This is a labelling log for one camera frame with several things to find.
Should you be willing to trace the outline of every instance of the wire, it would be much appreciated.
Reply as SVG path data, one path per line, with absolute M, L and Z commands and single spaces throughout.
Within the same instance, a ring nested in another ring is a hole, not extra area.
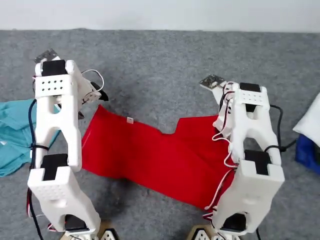
M 221 233 L 217 232 L 217 234 L 223 238 L 223 240 L 226 240 L 225 236 L 223 236 Z
M 89 92 L 88 94 L 97 93 L 97 92 L 101 91 L 101 90 L 104 88 L 104 85 L 105 85 L 104 77 L 100 74 L 100 72 L 98 72 L 98 71 L 95 70 L 95 69 L 84 70 L 83 72 L 81 72 L 81 74 L 83 75 L 83 74 L 85 74 L 85 73 L 87 73 L 87 72 L 95 72 L 96 74 L 98 74 L 98 76 L 99 76 L 99 77 L 101 78 L 101 80 L 102 80 L 102 86 L 101 86 L 98 90 Z
M 258 238 L 258 240 L 261 240 L 260 233 L 259 233 L 259 228 L 258 228 L 258 227 L 256 228 L 255 233 L 256 233 L 256 237 Z
M 30 212 L 30 204 L 29 203 L 27 204 L 27 215 L 28 215 L 29 218 L 32 219 L 31 212 Z M 42 216 L 44 216 L 44 214 L 38 214 L 35 217 L 38 218 L 38 217 L 42 217 Z
M 70 237 L 74 238 L 74 239 L 78 239 L 78 240 L 82 240 L 81 238 L 78 238 L 76 236 L 70 235 Z
M 225 112 L 224 112 L 224 120 L 223 120 L 223 125 L 222 125 L 222 129 L 220 132 L 218 132 L 217 134 L 215 134 L 213 137 L 212 137 L 212 141 L 219 141 L 219 140 L 224 140 L 224 141 L 227 141 L 228 142 L 228 151 L 229 151 L 229 146 L 231 146 L 231 142 L 229 141 L 229 139 L 225 138 L 225 137 L 218 137 L 216 138 L 217 136 L 219 136 L 220 134 L 222 134 L 223 130 L 226 128 L 227 126 L 227 117 L 228 117 L 228 110 L 229 110 L 229 103 L 230 103 L 230 99 L 227 100 L 226 102 L 226 107 L 225 107 Z M 230 158 L 232 154 L 232 150 L 230 150 L 230 152 L 228 152 L 228 155 L 224 158 L 223 160 L 223 164 L 225 166 L 227 166 L 228 168 L 237 168 L 238 166 L 237 165 L 229 165 L 227 163 L 227 160 Z
M 39 224 L 38 224 L 38 220 L 36 218 L 36 214 L 35 214 L 34 207 L 33 207 L 33 204 L 32 204 L 32 192 L 31 192 L 30 188 L 28 188 L 27 191 L 28 191 L 27 196 L 28 196 L 28 199 L 29 199 L 31 216 L 33 218 L 33 222 L 34 222 L 34 225 L 35 225 L 35 228 L 36 228 L 36 232 L 38 233 L 38 236 L 39 236 L 40 240 L 44 240 L 44 238 L 42 237 L 41 230 L 40 230 L 40 227 L 39 227 Z
M 278 145 L 281 146 L 281 133 L 280 133 L 280 126 L 281 126 L 281 121 L 282 121 L 282 117 L 284 115 L 284 111 L 281 107 L 277 106 L 277 105 L 273 105 L 273 104 L 270 104 L 270 107 L 271 108 L 274 108 L 274 109 L 278 109 L 280 114 L 279 114 L 279 118 L 278 118 L 278 124 L 276 126 L 276 138 L 278 140 Z
M 211 200 L 211 203 L 204 208 L 205 210 L 209 210 L 209 209 L 211 209 L 211 208 L 213 207 L 213 205 L 215 204 L 216 198 L 217 198 L 217 196 L 218 196 L 218 193 L 220 192 L 220 189 L 221 189 L 221 187 L 223 186 L 223 183 L 224 183 L 226 177 L 227 177 L 232 171 L 235 171 L 235 170 L 236 170 L 236 168 L 233 168 L 233 169 L 230 169 L 229 171 L 227 171 L 227 172 L 225 173 L 225 175 L 224 175 L 223 178 L 221 179 L 221 181 L 220 181 L 220 183 L 219 183 L 219 185 L 218 185 L 218 187 L 217 187 L 217 189 L 216 189 L 216 191 L 215 191 L 215 194 L 214 194 L 214 196 L 213 196 L 213 199 Z
M 214 226 L 214 224 L 212 223 L 212 221 L 210 222 L 211 223 L 211 226 L 213 227 L 213 229 L 216 229 L 215 228 L 215 226 Z M 223 240 L 227 240 L 226 238 L 225 238 L 225 236 L 223 236 L 221 233 L 219 233 L 219 232 L 216 232 L 221 238 L 223 238 Z
M 228 86 L 228 85 L 233 85 L 233 84 L 235 84 L 234 81 L 228 81 L 228 82 L 223 86 L 223 94 L 225 93 L 225 90 L 227 89 L 227 86 Z
M 31 139 L 32 139 L 32 154 L 31 154 L 31 164 L 30 164 L 30 170 L 33 169 L 35 167 L 35 162 L 36 162 L 36 136 L 35 136 L 35 130 L 34 130 L 34 126 L 32 124 L 32 109 L 35 105 L 35 103 L 37 102 L 36 99 L 34 99 L 32 101 L 32 103 L 30 104 L 29 110 L 28 110 L 28 121 L 29 121 L 29 127 L 30 127 L 30 131 L 31 131 Z M 41 230 L 38 224 L 38 220 L 34 211 L 34 207 L 33 207 L 33 203 L 32 203 L 32 191 L 30 188 L 27 189 L 26 192 L 26 198 L 27 198 L 27 204 L 29 204 L 29 208 L 30 208 L 30 212 L 31 212 L 31 216 L 33 218 L 33 222 L 36 228 L 36 231 L 38 233 L 38 236 L 40 238 L 40 240 L 44 240 L 44 238 L 42 237 L 41 234 Z
M 284 111 L 283 111 L 283 109 L 281 107 L 279 107 L 277 105 L 270 104 L 270 107 L 274 108 L 274 109 L 278 109 L 279 112 L 280 112 L 279 118 L 278 118 L 278 123 L 277 123 L 277 126 L 276 126 L 276 138 L 277 138 L 277 141 L 278 141 L 278 145 L 270 145 L 264 151 L 267 152 L 269 149 L 275 148 L 275 149 L 279 149 L 280 154 L 281 154 L 281 153 L 287 151 L 289 148 L 291 148 L 297 142 L 297 140 L 295 139 L 292 142 L 290 142 L 288 145 L 282 146 L 280 128 L 281 128 L 281 121 L 282 121 L 282 118 L 283 118 L 283 115 L 284 115 Z

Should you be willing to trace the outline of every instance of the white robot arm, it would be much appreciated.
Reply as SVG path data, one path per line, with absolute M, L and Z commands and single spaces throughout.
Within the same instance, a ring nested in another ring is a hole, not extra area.
M 219 104 L 213 123 L 230 141 L 235 170 L 230 187 L 212 208 L 211 223 L 227 239 L 253 233 L 270 210 L 272 199 L 285 181 L 278 141 L 272 130 L 267 89 L 251 83 L 226 82 L 210 75 L 200 82 Z M 244 149 L 246 138 L 261 150 Z
M 44 148 L 35 148 L 34 169 L 30 170 L 27 185 L 58 232 L 81 240 L 98 240 L 101 219 L 74 174 L 82 168 L 78 110 L 84 103 L 108 100 L 108 96 L 102 87 L 98 89 L 83 77 L 73 60 L 61 60 L 53 50 L 41 59 L 35 66 L 34 78 L 36 145 L 48 147 L 54 133 L 61 130 L 68 154 L 48 154 Z M 61 106 L 58 113 L 54 112 L 55 105 Z

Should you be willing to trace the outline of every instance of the white wire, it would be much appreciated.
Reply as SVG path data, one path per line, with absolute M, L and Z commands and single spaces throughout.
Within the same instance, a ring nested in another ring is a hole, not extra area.
M 42 216 L 44 216 L 44 214 L 38 214 L 35 217 L 37 218 L 37 217 L 42 217 Z M 28 205 L 28 217 L 32 219 L 31 212 L 30 212 L 30 205 Z
M 87 70 L 84 70 L 81 74 L 83 75 L 83 74 L 85 74 L 85 73 L 87 73 L 87 72 L 95 72 L 96 74 L 99 75 L 99 77 L 100 77 L 101 80 L 102 80 L 102 86 L 101 86 L 98 90 L 92 91 L 92 92 L 90 92 L 90 93 L 88 93 L 88 94 L 97 93 L 97 92 L 101 91 L 101 90 L 104 88 L 104 86 L 105 86 L 104 77 L 100 74 L 100 72 L 99 72 L 98 70 L 95 70 L 95 69 L 87 69 Z
M 238 167 L 237 165 L 229 165 L 229 164 L 227 163 L 228 158 L 230 158 L 230 156 L 231 156 L 231 154 L 232 154 L 232 149 L 231 149 L 231 150 L 229 149 L 229 146 L 231 146 L 231 142 L 229 141 L 229 139 L 227 139 L 227 138 L 225 138 L 225 137 L 218 137 L 218 138 L 216 138 L 216 136 L 222 134 L 222 132 L 223 132 L 223 130 L 226 128 L 226 126 L 227 126 L 227 119 L 225 120 L 225 126 L 223 127 L 223 129 L 212 137 L 212 141 L 216 142 L 216 141 L 219 141 L 219 140 L 225 140 L 225 141 L 228 142 L 228 155 L 227 155 L 227 156 L 225 157 L 225 159 L 223 160 L 223 163 L 224 163 L 224 165 L 227 166 L 228 168 L 237 168 L 237 167 Z
M 234 170 L 234 168 L 233 168 L 233 169 L 230 169 L 229 171 L 227 171 L 227 172 L 225 173 L 225 175 L 224 175 L 223 178 L 221 179 L 218 187 L 216 188 L 216 191 L 215 191 L 215 194 L 214 194 L 214 196 L 213 196 L 213 198 L 212 198 L 211 203 L 204 208 L 205 210 L 208 210 L 208 209 L 211 209 L 211 208 L 212 208 L 212 205 L 215 203 L 215 200 L 216 200 L 216 198 L 217 198 L 218 192 L 219 192 L 222 184 L 224 183 L 225 178 L 227 177 L 228 173 L 230 173 L 230 172 L 233 171 L 233 170 Z
M 223 86 L 223 94 L 225 94 L 225 90 L 229 90 L 229 89 L 230 89 L 230 88 L 226 89 L 229 84 L 233 85 L 233 84 L 235 84 L 235 82 L 234 82 L 234 81 L 228 81 L 228 82 Z

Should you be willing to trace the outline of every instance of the blue cloth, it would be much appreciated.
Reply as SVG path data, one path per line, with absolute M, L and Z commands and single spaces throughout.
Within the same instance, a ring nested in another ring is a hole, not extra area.
M 320 164 L 317 161 L 317 145 L 305 135 L 300 134 L 296 141 L 295 160 L 320 174 Z
M 30 163 L 30 132 L 28 111 L 33 99 L 0 102 L 0 177 Z M 36 127 L 37 104 L 32 109 L 32 124 Z M 60 131 L 51 140 L 50 147 Z

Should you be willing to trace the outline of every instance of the red fabric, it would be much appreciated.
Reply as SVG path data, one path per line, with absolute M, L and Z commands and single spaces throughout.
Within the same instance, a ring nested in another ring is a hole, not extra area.
M 176 200 L 204 208 L 230 169 L 225 141 L 212 141 L 217 116 L 178 121 L 173 134 L 127 119 L 99 106 L 82 139 L 82 167 L 110 178 L 126 178 Z M 221 193 L 227 189 L 227 177 Z

